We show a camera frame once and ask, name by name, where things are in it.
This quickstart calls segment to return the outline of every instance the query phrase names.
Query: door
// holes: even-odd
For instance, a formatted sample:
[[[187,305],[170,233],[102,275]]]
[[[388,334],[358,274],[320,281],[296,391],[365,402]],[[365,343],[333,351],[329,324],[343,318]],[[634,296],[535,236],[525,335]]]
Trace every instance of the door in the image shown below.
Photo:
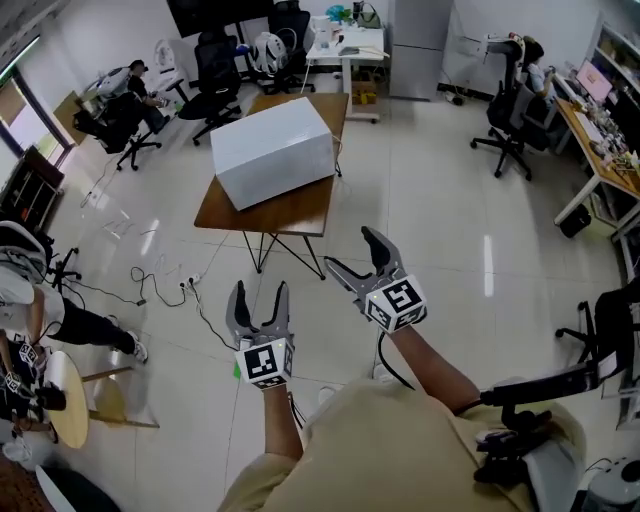
[[[395,0],[393,45],[444,50],[451,6],[452,0]]]
[[[432,100],[438,90],[443,52],[393,47],[391,96]]]

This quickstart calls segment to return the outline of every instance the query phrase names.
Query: black metal table frame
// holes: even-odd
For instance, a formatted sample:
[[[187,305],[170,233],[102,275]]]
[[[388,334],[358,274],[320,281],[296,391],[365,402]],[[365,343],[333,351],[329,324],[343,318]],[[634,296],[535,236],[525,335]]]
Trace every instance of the black metal table frame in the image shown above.
[[[284,247],[287,251],[289,251],[291,254],[293,254],[298,260],[300,260],[309,270],[311,270],[311,272],[313,272],[315,275],[317,275],[322,281],[324,281],[327,278],[327,276],[325,276],[322,273],[322,269],[320,268],[320,264],[318,263],[316,255],[313,252],[313,248],[311,247],[311,244],[309,243],[309,238],[307,236],[303,236],[302,238],[304,238],[304,242],[307,244],[307,248],[309,249],[309,253],[311,254],[311,257],[313,258],[313,261],[316,264],[316,267],[318,267],[318,270],[314,269],[311,265],[309,265],[306,261],[304,261],[300,256],[298,256],[289,247],[287,247],[281,240],[278,240],[278,236],[279,235],[273,235],[271,233],[261,233],[260,234],[260,249],[258,250],[258,261],[256,262],[256,258],[253,255],[253,249],[251,248],[251,244],[249,244],[249,239],[247,238],[247,233],[245,231],[243,231],[242,235],[244,236],[245,242],[247,242],[247,249],[249,249],[249,253],[251,254],[251,260],[253,261],[253,266],[256,268],[256,272],[258,274],[262,274],[262,271],[264,269],[264,263],[267,260],[267,256],[269,256],[269,253],[271,252],[271,248],[273,247],[273,244],[278,242],[282,247]],[[269,248],[264,253],[264,256],[262,256],[262,247],[264,245],[264,235],[269,235],[273,240],[271,240],[271,243],[269,244]]]

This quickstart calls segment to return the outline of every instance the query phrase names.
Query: black office chair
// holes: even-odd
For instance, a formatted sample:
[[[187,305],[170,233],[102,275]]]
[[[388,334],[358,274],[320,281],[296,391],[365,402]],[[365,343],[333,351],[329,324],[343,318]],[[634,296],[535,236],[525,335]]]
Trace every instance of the black office chair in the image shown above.
[[[167,88],[176,89],[185,102],[178,113],[180,119],[205,120],[205,127],[193,137],[196,146],[200,145],[200,137],[215,128],[236,121],[238,118],[231,116],[241,113],[239,106],[229,107],[230,103],[238,100],[241,83],[235,63],[237,45],[238,40],[235,36],[203,32],[195,48],[198,63],[196,83],[200,94],[189,100],[180,86],[183,80],[178,80]]]
[[[633,364],[634,332],[640,331],[640,324],[634,324],[629,307],[636,302],[640,302],[640,278],[619,290],[600,295],[596,301],[595,329],[589,303],[585,301],[578,304],[578,311],[585,312],[587,332],[562,328],[556,331],[556,337],[568,334],[584,343],[579,363],[588,357],[602,361],[615,351],[616,373],[620,372]]]
[[[287,4],[287,9],[283,9],[280,4]],[[265,94],[276,94],[279,92],[290,93],[300,92],[304,83],[293,73],[303,72],[306,65],[307,52],[304,49],[304,37],[307,33],[311,14],[308,11],[301,11],[296,6],[289,5],[289,2],[278,2],[269,15],[269,32],[277,35],[287,47],[289,59],[284,68],[275,75],[264,77],[273,80],[272,84],[263,86]],[[311,92],[316,92],[313,84],[305,84]]]
[[[489,53],[502,54],[507,58],[504,85],[501,81],[498,94],[487,109],[487,118],[492,126],[489,136],[497,140],[474,138],[470,145],[473,149],[476,149],[478,144],[484,144],[502,150],[498,167],[494,172],[496,178],[502,176],[502,164],[509,155],[524,169],[527,181],[531,181],[531,169],[522,158],[524,145],[528,144],[544,151],[549,147],[549,138],[544,128],[526,115],[535,93],[515,80],[516,66],[522,57],[522,49],[516,42],[508,41],[490,43],[487,50]]]
[[[46,236],[34,236],[21,224],[0,221],[0,265],[13,270],[27,281],[39,284],[45,281],[47,274],[53,274],[51,286],[62,293],[63,280],[73,277],[82,279],[78,272],[66,270],[72,254],[78,254],[78,248],[69,250],[64,260],[52,266],[53,239]]]
[[[131,157],[131,168],[137,171],[136,156],[145,147],[161,148],[159,142],[146,142],[154,135],[151,129],[144,135],[138,133],[144,118],[144,105],[132,92],[125,93],[109,100],[103,113],[94,119],[89,112],[81,110],[73,116],[73,127],[83,133],[93,135],[108,154],[121,153],[129,144],[129,148],[118,160],[117,169],[122,170],[122,162]]]

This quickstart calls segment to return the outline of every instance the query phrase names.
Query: white box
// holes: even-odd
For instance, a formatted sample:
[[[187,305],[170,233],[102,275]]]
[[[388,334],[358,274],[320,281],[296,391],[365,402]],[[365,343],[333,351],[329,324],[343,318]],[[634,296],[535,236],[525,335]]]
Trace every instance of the white box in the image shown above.
[[[335,172],[333,137],[307,98],[211,132],[213,167],[238,210]]]

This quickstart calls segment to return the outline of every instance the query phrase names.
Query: power strip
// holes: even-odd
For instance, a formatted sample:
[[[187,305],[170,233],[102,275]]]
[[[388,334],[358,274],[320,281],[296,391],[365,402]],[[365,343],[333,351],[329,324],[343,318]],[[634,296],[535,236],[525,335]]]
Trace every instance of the power strip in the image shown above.
[[[185,279],[184,281],[180,281],[180,289],[181,290],[188,290],[192,286],[195,286],[199,282],[200,282],[200,274],[195,273],[192,276],[190,276],[187,279]]]

